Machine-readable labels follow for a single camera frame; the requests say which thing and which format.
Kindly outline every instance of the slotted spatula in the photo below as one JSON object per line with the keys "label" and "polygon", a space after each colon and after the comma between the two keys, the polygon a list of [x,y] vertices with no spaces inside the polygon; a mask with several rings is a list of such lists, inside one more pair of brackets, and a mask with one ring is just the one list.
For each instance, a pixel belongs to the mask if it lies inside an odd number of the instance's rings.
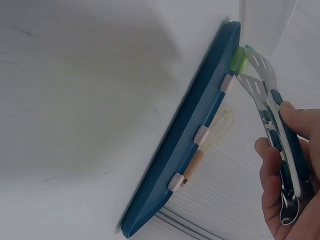
{"label": "slotted spatula", "polygon": [[314,196],[310,171],[297,135],[281,117],[279,107],[283,99],[277,88],[275,71],[259,53],[247,48],[242,50],[260,79],[244,73],[237,74],[237,79],[253,98],[270,145],[282,156],[280,220],[283,225],[290,225]]}

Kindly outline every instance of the white wooden surface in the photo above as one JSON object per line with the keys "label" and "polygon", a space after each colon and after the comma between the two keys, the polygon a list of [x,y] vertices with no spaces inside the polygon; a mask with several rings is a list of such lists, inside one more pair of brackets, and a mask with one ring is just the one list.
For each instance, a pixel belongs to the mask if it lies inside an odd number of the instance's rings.
{"label": "white wooden surface", "polygon": [[[317,0],[298,2],[270,59],[283,98],[297,108],[320,108],[319,9]],[[173,195],[168,205],[226,240],[271,240],[261,210],[262,161],[254,152],[254,141],[265,135],[263,126],[254,102],[239,84],[223,105],[236,113],[235,126],[207,152],[188,184]],[[161,238],[159,229],[163,229],[162,224],[152,220],[133,239],[147,240],[153,234],[155,239],[179,239],[173,232]]]}
{"label": "white wooden surface", "polygon": [[123,239],[209,43],[238,15],[238,0],[1,0],[1,239]]}

